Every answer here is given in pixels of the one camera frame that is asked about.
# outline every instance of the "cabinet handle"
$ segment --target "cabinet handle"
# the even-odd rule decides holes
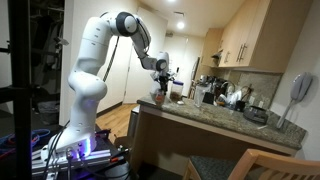
[[[243,56],[243,52],[244,52],[244,49],[245,49],[245,48],[247,48],[246,43],[243,44],[242,51],[241,51],[241,53],[240,53],[239,62],[243,59],[242,56]]]
[[[240,54],[241,54],[242,48],[243,48],[243,44],[241,44],[241,47],[240,47],[236,62],[240,61]]]
[[[219,48],[222,48],[222,43],[223,43],[223,40],[220,41],[220,46],[219,46]]]
[[[226,57],[224,58],[224,61],[223,61],[224,63],[228,62],[229,54],[230,54],[230,52],[228,51],[227,54],[226,54]]]

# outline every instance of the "backsplash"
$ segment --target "backsplash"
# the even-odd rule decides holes
[[[215,69],[214,76],[231,81],[236,90],[251,85],[253,91],[250,96],[254,98],[253,105],[259,106],[262,101],[262,108],[269,109],[282,74]]]

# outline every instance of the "wall outlet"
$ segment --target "wall outlet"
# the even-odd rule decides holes
[[[254,103],[254,97],[253,96],[250,96],[249,98],[249,104],[252,106]]]
[[[262,106],[263,106],[263,101],[260,101],[259,102],[259,108],[262,108]]]

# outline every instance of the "granite countertop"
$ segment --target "granite countertop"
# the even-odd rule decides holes
[[[185,117],[218,128],[223,128],[296,150],[302,148],[301,142],[306,134],[306,130],[287,120],[284,122],[281,129],[277,129],[276,124],[280,117],[273,112],[267,112],[269,116],[267,126],[259,129],[259,127],[263,125],[246,120],[241,112],[206,103],[202,103],[201,107],[197,108],[194,105],[193,100],[186,98],[183,99],[183,102],[183,105],[179,105],[171,102],[171,100],[166,97],[164,104],[162,106],[157,106],[150,95],[142,97],[137,101],[140,105],[156,108],[166,113]]]

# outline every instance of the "electronic device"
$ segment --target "electronic device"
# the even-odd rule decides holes
[[[307,91],[312,82],[312,75],[308,72],[299,74],[293,81],[293,86],[291,88],[291,99],[295,101],[301,101],[303,97],[307,94]]]
[[[302,101],[304,96],[307,94],[308,89],[312,83],[312,75],[309,72],[304,72],[302,74],[299,74],[294,80],[293,80],[293,86],[291,88],[290,96],[291,101],[289,105],[287,106],[287,109],[279,119],[277,123],[277,128],[281,128],[284,120],[289,112],[289,109],[291,106],[297,102]]]
[[[257,106],[250,106],[243,112],[243,117],[249,121],[266,124],[268,121],[268,115],[266,110]]]

